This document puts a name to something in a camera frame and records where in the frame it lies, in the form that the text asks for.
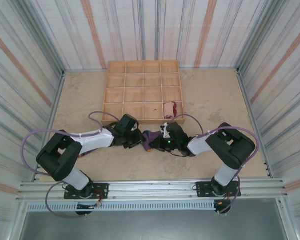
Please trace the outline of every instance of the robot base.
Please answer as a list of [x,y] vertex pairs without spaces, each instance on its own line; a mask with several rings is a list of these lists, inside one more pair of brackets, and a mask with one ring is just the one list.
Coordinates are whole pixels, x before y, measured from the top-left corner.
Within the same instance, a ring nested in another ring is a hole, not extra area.
[[108,183],[93,183],[92,184],[92,192],[88,195],[88,197],[82,197],[81,191],[75,189],[71,185],[68,185],[65,188],[64,199],[71,200],[82,200],[82,199],[92,199],[99,200],[107,199],[109,193],[109,184]]
[[217,195],[213,188],[211,181],[199,181],[195,183],[196,193],[198,198],[215,198],[215,197],[225,197],[226,193],[230,193],[230,197],[234,197],[238,191],[238,182],[231,181],[226,188],[226,191],[223,195]]

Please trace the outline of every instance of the gray floor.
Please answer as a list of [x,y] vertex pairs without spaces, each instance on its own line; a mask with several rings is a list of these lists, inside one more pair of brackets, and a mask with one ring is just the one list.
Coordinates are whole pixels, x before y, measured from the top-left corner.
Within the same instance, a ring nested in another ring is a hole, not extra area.
[[28,213],[22,240],[285,240],[274,199],[238,200],[231,211],[94,212],[62,219]]

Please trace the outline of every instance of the wooden floor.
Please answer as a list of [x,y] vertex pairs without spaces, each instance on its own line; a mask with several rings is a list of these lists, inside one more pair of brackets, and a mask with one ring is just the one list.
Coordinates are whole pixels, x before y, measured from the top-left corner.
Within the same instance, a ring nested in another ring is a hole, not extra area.
[[[69,133],[93,131],[99,126],[88,114],[102,111],[106,72],[67,73],[53,129]],[[234,69],[181,70],[184,111],[197,118],[205,132],[227,122],[253,131]],[[159,125],[140,125],[141,131],[159,131]],[[182,125],[188,136],[200,133],[197,123],[186,118]],[[212,151],[196,157],[176,157],[141,145],[124,149],[98,149],[77,160],[76,166],[93,181],[172,180],[212,178],[222,161]],[[260,153],[241,171],[241,177],[266,177]],[[48,182],[50,177],[42,176]]]

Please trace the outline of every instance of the wooden tray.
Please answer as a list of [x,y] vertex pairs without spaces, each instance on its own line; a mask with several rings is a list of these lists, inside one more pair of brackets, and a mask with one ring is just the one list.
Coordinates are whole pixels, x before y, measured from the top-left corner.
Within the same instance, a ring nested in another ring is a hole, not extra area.
[[[106,78],[103,111],[121,118],[135,117],[140,124],[164,124],[164,104],[176,102],[177,114],[184,113],[184,102],[177,60],[110,61]],[[115,122],[103,114],[102,123]],[[176,119],[183,124],[184,117]]]

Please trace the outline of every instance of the striped wall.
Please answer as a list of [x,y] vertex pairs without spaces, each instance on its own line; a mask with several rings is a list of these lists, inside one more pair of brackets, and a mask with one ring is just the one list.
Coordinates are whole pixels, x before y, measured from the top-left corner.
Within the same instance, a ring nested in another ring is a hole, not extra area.
[[283,2],[242,74],[269,164],[300,226],[300,0]]
[[237,67],[272,0],[25,0],[67,70],[108,61]]
[[[20,183],[31,179],[20,159],[21,141],[46,127],[59,76],[13,1],[0,1],[0,239],[9,228]],[[36,135],[26,144],[33,167],[41,139]]]

